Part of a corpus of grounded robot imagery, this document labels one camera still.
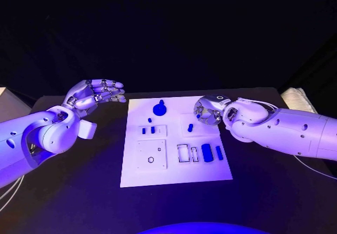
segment white board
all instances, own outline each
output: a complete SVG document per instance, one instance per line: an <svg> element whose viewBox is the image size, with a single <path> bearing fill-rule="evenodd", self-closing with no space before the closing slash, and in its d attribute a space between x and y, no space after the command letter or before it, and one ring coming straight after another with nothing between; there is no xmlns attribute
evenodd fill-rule
<svg viewBox="0 0 337 234"><path fill-rule="evenodd" d="M232 179L219 128L201 123L194 115L195 103L201 97L130 100L122 187ZM165 101L168 113L156 116L153 107L160 100ZM156 127L156 133L150 131L152 126ZM204 144L211 144L212 162L204 161ZM179 145L188 145L191 162L179 162ZM222 149L224 160L218 158L217 146ZM198 154L198 162L194 160L195 154Z"/></svg>

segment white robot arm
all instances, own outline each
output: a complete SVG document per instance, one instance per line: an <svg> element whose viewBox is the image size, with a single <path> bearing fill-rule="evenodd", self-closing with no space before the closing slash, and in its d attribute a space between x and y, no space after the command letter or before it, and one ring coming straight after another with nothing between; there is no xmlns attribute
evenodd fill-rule
<svg viewBox="0 0 337 234"><path fill-rule="evenodd" d="M123 84L113 80L81 81L61 106L0 123L0 188L64 153L77 138L93 139L97 124L81 119L99 103L126 102Z"/></svg>
<svg viewBox="0 0 337 234"><path fill-rule="evenodd" d="M261 104L271 107L268 111ZM337 119L224 95L208 95L195 106L195 114L207 124L225 122L227 129L243 142L260 145L292 155L337 161Z"/></svg>

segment dark table surface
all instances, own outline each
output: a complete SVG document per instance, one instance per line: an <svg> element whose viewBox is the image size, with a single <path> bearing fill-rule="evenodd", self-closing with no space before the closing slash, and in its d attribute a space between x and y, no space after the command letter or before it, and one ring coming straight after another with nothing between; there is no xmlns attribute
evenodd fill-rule
<svg viewBox="0 0 337 234"><path fill-rule="evenodd" d="M287 105L274 88L135 93L127 98L224 94ZM45 96L32 112L63 103ZM294 158L243 143L219 125L234 180L120 188L127 103L101 104L86 118L93 140L78 138L24 180L0 213L2 233L133 234L182 222L240 224L274 234L337 233L337 181ZM323 160L303 161L330 173Z"/></svg>

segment oval hole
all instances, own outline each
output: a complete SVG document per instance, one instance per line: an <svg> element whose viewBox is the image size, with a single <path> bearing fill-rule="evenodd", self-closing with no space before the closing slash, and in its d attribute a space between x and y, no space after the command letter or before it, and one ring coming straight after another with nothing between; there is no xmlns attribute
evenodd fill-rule
<svg viewBox="0 0 337 234"><path fill-rule="evenodd" d="M16 143L15 143L15 141L14 141L12 139L9 139L9 140L6 141L6 143L8 143L8 145L9 145L9 147L11 147L12 149L16 148Z"/></svg>

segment robotic hand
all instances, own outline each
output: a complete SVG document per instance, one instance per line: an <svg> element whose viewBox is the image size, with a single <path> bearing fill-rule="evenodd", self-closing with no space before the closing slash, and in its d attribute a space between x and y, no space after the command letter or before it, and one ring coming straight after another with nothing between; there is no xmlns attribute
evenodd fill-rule
<svg viewBox="0 0 337 234"><path fill-rule="evenodd" d="M292 155L337 161L337 119L312 112L279 109L273 104L224 95L207 95L195 105L201 122L225 122L232 136Z"/></svg>
<svg viewBox="0 0 337 234"><path fill-rule="evenodd" d="M61 106L0 123L0 188L64 153L78 137L93 139L97 124L81 118L100 103L127 101L122 88L113 80L84 80Z"/></svg>

